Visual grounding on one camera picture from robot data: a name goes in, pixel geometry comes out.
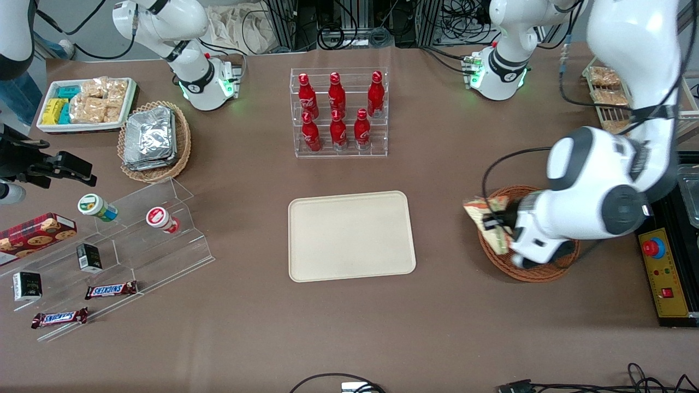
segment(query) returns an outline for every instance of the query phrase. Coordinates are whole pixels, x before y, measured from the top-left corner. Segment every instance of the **snickers wrapper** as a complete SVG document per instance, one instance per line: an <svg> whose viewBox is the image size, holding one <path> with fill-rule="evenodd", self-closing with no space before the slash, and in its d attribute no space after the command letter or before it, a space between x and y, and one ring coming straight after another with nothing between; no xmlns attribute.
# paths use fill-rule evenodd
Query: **snickers wrapper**
<svg viewBox="0 0 699 393"><path fill-rule="evenodd" d="M100 287L87 287L85 300L93 297L117 296L123 294L135 294L138 291L136 281L129 281L121 284L102 285Z"/></svg>
<svg viewBox="0 0 699 393"><path fill-rule="evenodd" d="M64 324L71 322L80 322L81 324L86 323L87 307L81 308L77 311L69 311L67 313L36 314L34 320L31 321L31 328L38 329L40 327L52 326L54 324Z"/></svg>

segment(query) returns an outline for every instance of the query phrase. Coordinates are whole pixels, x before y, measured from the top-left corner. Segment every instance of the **red switch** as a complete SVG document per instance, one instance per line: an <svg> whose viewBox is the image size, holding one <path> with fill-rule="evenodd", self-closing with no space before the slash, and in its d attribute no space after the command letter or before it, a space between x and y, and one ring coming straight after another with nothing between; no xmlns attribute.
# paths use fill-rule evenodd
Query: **red switch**
<svg viewBox="0 0 699 393"><path fill-rule="evenodd" d="M641 245L645 255L654 259L660 259L665 255L665 243L659 238L651 238Z"/></svg>

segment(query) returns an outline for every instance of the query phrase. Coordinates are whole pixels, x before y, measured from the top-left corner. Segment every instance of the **clear acrylic bottle rack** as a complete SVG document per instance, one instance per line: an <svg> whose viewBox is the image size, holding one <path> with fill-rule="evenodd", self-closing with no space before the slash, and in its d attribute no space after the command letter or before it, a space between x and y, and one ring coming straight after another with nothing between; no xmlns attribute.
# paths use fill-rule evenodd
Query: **clear acrylic bottle rack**
<svg viewBox="0 0 699 393"><path fill-rule="evenodd" d="M88 309L87 324L147 293L168 284L215 260L204 235L192 222L185 201L192 198L178 181L168 178L144 187L112 202L119 215L112 222L95 219L96 228L78 228L78 235L47 248L50 253L27 262L13 262L16 267L0 275L0 287L12 287L18 271L41 274L43 296L32 302L15 302L15 311L26 315L27 329L37 313L61 313ZM166 234L148 225L145 214L162 206L180 221L174 234ZM86 273L78 267L75 249L88 243L99 249L103 270ZM136 280L138 293L85 300L88 286L125 283ZM4 296L13 301L13 293ZM50 341L81 327L79 323L60 324L37 330L38 341Z"/></svg>
<svg viewBox="0 0 699 393"><path fill-rule="evenodd" d="M384 114L382 117L369 118L371 123L370 139L371 147L367 150L359 150L354 142L354 121L356 111L366 108L368 103L368 91L371 86L371 74L381 71L386 94L384 95ZM347 97L347 149L341 152L333 149L330 138L330 101L328 89L330 88L330 74L340 74L340 81L345 88ZM320 138L323 140L323 148L319 152L312 152L303 141L301 132L301 102L298 99L299 74L308 74L310 85L315 90L320 114L315 124L318 126ZM354 67L354 68L327 68L327 69L291 69L289 81L289 95L291 99L291 127L294 129L294 150L299 158L334 158L334 157L385 157L389 154L389 69L387 67Z"/></svg>

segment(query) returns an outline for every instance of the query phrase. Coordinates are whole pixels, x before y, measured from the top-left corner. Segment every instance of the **cookie box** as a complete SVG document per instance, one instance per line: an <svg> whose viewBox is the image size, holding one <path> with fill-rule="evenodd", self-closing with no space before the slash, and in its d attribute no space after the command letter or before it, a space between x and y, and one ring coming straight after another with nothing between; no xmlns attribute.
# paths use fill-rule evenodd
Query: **cookie box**
<svg viewBox="0 0 699 393"><path fill-rule="evenodd" d="M0 232L0 266L78 233L75 221L46 213Z"/></svg>

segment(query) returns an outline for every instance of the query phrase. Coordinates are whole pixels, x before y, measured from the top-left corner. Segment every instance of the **wicker basket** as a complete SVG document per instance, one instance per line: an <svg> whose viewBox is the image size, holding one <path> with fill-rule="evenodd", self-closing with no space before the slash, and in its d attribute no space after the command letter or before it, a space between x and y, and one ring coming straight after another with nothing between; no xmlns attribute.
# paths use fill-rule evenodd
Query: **wicker basket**
<svg viewBox="0 0 699 393"><path fill-rule="evenodd" d="M175 113L178 160L173 166L148 169L146 171L132 171L122 164L122 172L134 180L146 183L157 183L164 178L174 178L182 172L189 160L189 154L192 151L192 134L189 132L189 124L187 124L185 115L182 114L182 111L174 103L167 101L149 102L136 108L134 113L151 110L160 105L167 106ZM122 162L124 161L124 135L126 133L126 126L126 123L122 124L122 128L119 131L119 144L117 145L117 155L122 159Z"/></svg>
<svg viewBox="0 0 699 393"><path fill-rule="evenodd" d="M536 187L531 187L529 185L513 185L510 187L501 188L491 194L493 197L507 196L510 201L515 199L520 199L525 197L531 192L538 191ZM478 231L478 239L480 240L483 251L488 256L491 262L498 267L501 271L505 272L508 276L515 278L520 281L526 281L528 283L548 283L549 281L557 280L568 272L568 268L577 259L580 254L580 242L575 242L575 251L572 254L566 255L565 257L558 258L550 264L543 264L541 266L533 267L531 269L520 269L512 264L513 251L508 252L505 255L497 255L493 248L485 241L481 231Z"/></svg>

